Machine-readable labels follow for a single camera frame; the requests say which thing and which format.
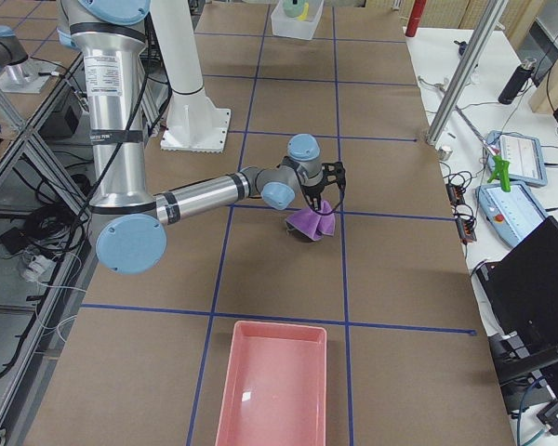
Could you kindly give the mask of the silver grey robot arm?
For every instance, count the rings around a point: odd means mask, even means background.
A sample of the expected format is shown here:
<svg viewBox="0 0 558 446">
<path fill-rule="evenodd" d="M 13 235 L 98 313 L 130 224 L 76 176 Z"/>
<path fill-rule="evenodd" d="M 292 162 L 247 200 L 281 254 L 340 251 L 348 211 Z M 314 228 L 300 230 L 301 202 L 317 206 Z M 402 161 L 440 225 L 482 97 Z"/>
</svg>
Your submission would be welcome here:
<svg viewBox="0 0 558 446">
<path fill-rule="evenodd" d="M 141 102 L 148 78 L 140 55 L 154 35 L 169 82 L 162 146 L 166 150 L 220 152 L 231 113 L 207 96 L 193 22 L 184 1 L 62 1 L 60 41 L 83 56 L 97 175 L 87 210 L 102 265 L 120 274 L 152 268 L 166 250 L 166 226 L 183 218 L 260 197 L 277 210 L 298 194 L 321 208 L 330 164 L 316 140 L 293 137 L 275 168 L 248 167 L 174 190 L 151 194 L 144 149 L 148 137 Z"/>
</svg>

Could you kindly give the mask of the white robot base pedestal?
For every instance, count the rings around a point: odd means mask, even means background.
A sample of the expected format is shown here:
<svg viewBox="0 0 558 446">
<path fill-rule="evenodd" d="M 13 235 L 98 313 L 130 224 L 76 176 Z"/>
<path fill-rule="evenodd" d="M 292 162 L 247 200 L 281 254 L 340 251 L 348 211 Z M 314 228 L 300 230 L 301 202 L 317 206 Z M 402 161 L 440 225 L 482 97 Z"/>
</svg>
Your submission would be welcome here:
<svg viewBox="0 0 558 446">
<path fill-rule="evenodd" d="M 162 148 L 222 152 L 232 113 L 206 93 L 188 3 L 154 1 L 151 14 L 172 90 Z"/>
</svg>

